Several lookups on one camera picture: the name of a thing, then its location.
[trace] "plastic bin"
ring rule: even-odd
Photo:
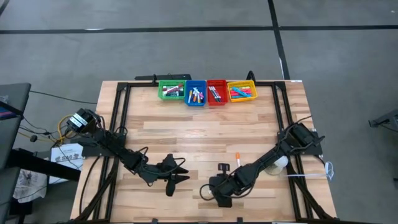
[[[161,80],[159,81],[159,90],[157,96],[162,100],[183,100],[185,96],[185,80]],[[181,84],[184,89],[182,96],[164,96],[163,86],[177,86]]]
[[[227,86],[228,86],[229,98],[231,99],[232,103],[249,101],[249,100],[254,100],[257,98],[257,90],[256,90],[256,86],[255,86],[253,80],[230,82],[230,83],[227,83]],[[235,99],[232,98],[232,95],[231,95],[232,87],[241,88],[241,87],[246,87],[246,86],[250,87],[250,89],[251,89],[251,97],[235,98]]]
[[[221,102],[217,102],[214,99],[212,92],[209,90],[209,86],[213,86],[216,88],[217,93],[221,97]],[[228,94],[227,94],[227,87],[226,87],[226,80],[207,80],[207,95],[208,95],[208,102],[210,106],[222,106],[228,102]]]
[[[202,92],[203,94],[203,99],[200,100],[200,103],[198,103],[198,99],[193,102],[193,88],[197,88],[199,92]],[[192,97],[190,102],[188,103],[189,99],[189,92],[192,90]],[[187,80],[185,82],[185,103],[188,106],[204,106],[206,104],[206,81],[204,80]]]

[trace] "gray floor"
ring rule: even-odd
[[[398,24],[396,1],[278,0],[281,26]],[[269,26],[266,0],[11,0],[0,29],[82,29],[173,26]],[[397,135],[371,129],[368,119],[398,108],[398,30],[284,31],[292,79],[303,80],[315,126],[333,162],[330,182],[344,220],[396,223]],[[96,101],[103,80],[190,73],[194,78],[280,79],[272,31],[152,34],[0,35],[1,83],[30,82],[32,89]],[[55,130],[79,107],[30,95],[25,112]],[[49,144],[18,137],[16,147],[46,151]],[[30,220],[69,218],[76,183],[49,188]]]

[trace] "wooden tabletop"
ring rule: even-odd
[[[117,83],[103,82],[99,94],[96,112],[104,116],[107,127]],[[310,115],[303,83],[286,81],[286,87],[294,121]],[[257,92],[259,96],[254,101],[189,107],[182,100],[161,100],[157,97],[157,87],[133,87],[127,112],[126,147],[138,150],[148,146],[150,164],[161,162],[168,153],[184,157],[187,161],[182,167],[189,170],[190,179],[177,184],[173,197],[168,197],[166,182],[158,180],[148,187],[138,175],[132,175],[120,164],[111,221],[150,222],[152,218],[158,218],[160,222],[234,222],[237,217],[248,222],[294,220],[285,170],[276,176],[261,172],[253,191],[245,198],[233,199],[232,208],[218,208],[215,200],[207,202],[199,196],[199,188],[208,183],[209,177],[220,173],[218,163],[230,163],[232,171],[237,168],[236,152],[240,153],[244,165],[254,162],[275,146],[278,125],[272,91],[270,87],[259,86]],[[279,94],[284,124],[287,125],[282,95]],[[311,119],[303,123],[313,128]],[[88,158],[83,164],[71,218],[78,216],[81,190],[94,159]],[[325,172],[313,156],[302,156],[302,160],[306,174]],[[88,180],[83,208],[97,191],[101,166],[102,159]],[[326,177],[307,177],[307,186],[325,211],[335,216]],[[297,192],[305,217],[302,195],[298,189]],[[107,195],[105,192],[100,217],[104,217]]]

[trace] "blue bin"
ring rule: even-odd
[[[200,103],[198,103],[198,99],[195,102],[193,102],[193,88],[197,88],[198,91],[203,94],[203,99],[200,100]],[[188,103],[189,92],[191,90],[192,90],[192,96],[190,102]],[[207,91],[206,91],[205,80],[187,80],[185,82],[185,103],[188,106],[204,106],[206,104],[206,99],[207,99],[206,93]]]

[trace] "yellow bin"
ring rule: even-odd
[[[253,82],[253,80],[246,80],[246,81],[238,81],[238,82],[229,82],[227,83],[228,86],[228,94],[229,94],[229,98],[231,99],[232,103],[236,103],[236,102],[242,102],[242,101],[249,101],[249,100],[254,100],[257,98],[257,90],[256,90],[256,86]],[[231,89],[232,87],[236,87],[236,88],[241,88],[241,87],[250,87],[251,89],[251,96],[252,97],[245,97],[245,98],[238,98],[238,99],[232,99],[231,96]]]

